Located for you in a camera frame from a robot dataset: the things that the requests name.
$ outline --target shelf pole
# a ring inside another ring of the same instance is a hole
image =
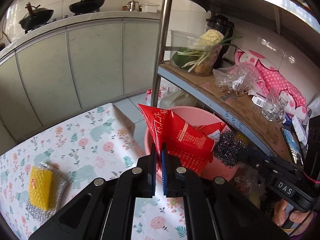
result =
[[[155,60],[155,68],[153,73],[153,83],[152,83],[152,95],[151,95],[151,106],[157,107],[158,95],[160,89],[161,77],[158,75],[158,66],[163,61],[164,57],[164,47],[167,40],[168,25],[170,18],[172,0],[164,0],[162,3],[161,20],[159,26],[158,34],[158,44],[157,44],[157,54]]]

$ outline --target frying pan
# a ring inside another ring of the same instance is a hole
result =
[[[104,3],[104,0],[81,0],[69,6],[71,12],[75,14],[83,14],[96,11]]]
[[[53,10],[47,8],[39,8],[39,6],[40,5],[35,7],[31,6],[29,2],[27,3],[26,8],[28,9],[29,13],[27,13],[22,18],[22,20],[19,21],[22,29],[29,31],[45,24],[50,20],[53,14]]]

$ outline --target black cable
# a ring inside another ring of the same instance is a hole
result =
[[[6,33],[4,33],[4,31],[3,31],[3,25],[4,25],[4,19],[3,19],[3,22],[2,22],[1,32],[2,32],[2,34],[4,34],[4,36],[6,36],[7,40],[8,40],[10,43],[12,43],[11,40],[9,39],[8,35],[7,35]]]
[[[289,234],[289,237],[293,235],[294,232],[296,232],[299,227],[301,227],[301,225],[308,219],[308,217],[313,213],[313,210],[315,209],[318,201],[320,199],[320,196],[318,197],[317,201],[315,202],[315,204],[313,205],[312,209],[310,210],[309,214],[306,216],[306,218]]]

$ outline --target floral tablecloth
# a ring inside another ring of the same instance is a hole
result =
[[[99,106],[34,136],[0,156],[0,212],[19,239],[41,225],[25,209],[32,166],[50,163],[72,176],[61,206],[96,177],[117,178],[143,156],[134,123],[113,104]],[[166,198],[157,178],[156,196],[137,199],[132,239],[186,239],[181,198]]]

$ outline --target yellow sponge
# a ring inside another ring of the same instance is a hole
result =
[[[30,173],[30,203],[43,210],[49,209],[52,172],[32,167]]]

